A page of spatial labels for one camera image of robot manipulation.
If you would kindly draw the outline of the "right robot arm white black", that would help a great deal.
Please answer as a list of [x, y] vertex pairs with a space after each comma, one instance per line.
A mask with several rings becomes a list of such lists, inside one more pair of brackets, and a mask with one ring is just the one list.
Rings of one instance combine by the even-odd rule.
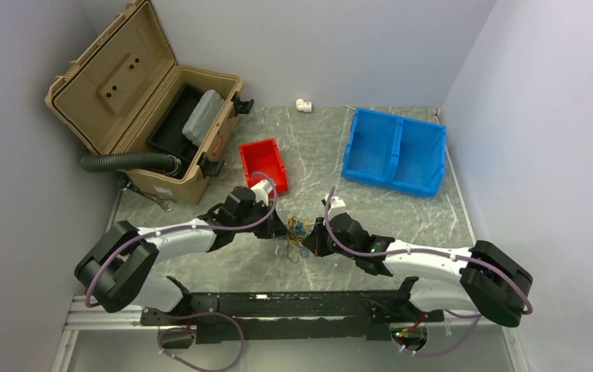
[[533, 276], [495, 244], [478, 240], [470, 247], [420, 246], [391, 236], [370, 234], [341, 213], [318, 218], [304, 246], [317, 257], [339, 254], [365, 273], [402, 277], [395, 313], [412, 322], [442, 310], [479, 314], [515, 328], [533, 311], [528, 298]]

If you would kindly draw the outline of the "white pipe elbow fitting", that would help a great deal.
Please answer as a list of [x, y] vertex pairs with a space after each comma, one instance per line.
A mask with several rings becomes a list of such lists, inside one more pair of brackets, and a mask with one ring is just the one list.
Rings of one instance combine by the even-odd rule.
[[312, 112], [312, 103], [305, 101], [303, 98], [295, 100], [295, 107], [298, 112], [310, 113]]

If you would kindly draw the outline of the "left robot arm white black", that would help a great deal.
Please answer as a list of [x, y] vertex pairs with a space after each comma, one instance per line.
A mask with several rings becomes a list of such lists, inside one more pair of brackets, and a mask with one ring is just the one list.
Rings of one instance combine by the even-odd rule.
[[211, 253], [240, 233], [258, 239], [285, 236], [278, 196], [269, 181], [234, 188], [224, 202], [181, 224], [142, 228], [117, 222], [79, 261], [74, 276], [86, 288], [85, 304], [114, 313], [128, 305], [159, 310], [170, 325], [184, 323], [194, 309], [192, 293], [173, 277], [151, 275], [157, 263], [192, 253]]

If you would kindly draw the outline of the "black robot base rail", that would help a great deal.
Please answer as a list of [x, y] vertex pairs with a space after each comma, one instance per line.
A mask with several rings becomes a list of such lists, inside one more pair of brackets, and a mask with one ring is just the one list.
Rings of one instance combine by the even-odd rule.
[[387, 340], [388, 331], [442, 322], [440, 310], [410, 302], [414, 281], [395, 290], [192, 292], [168, 315], [145, 308], [143, 326], [188, 326], [197, 344], [224, 341], [364, 338]]

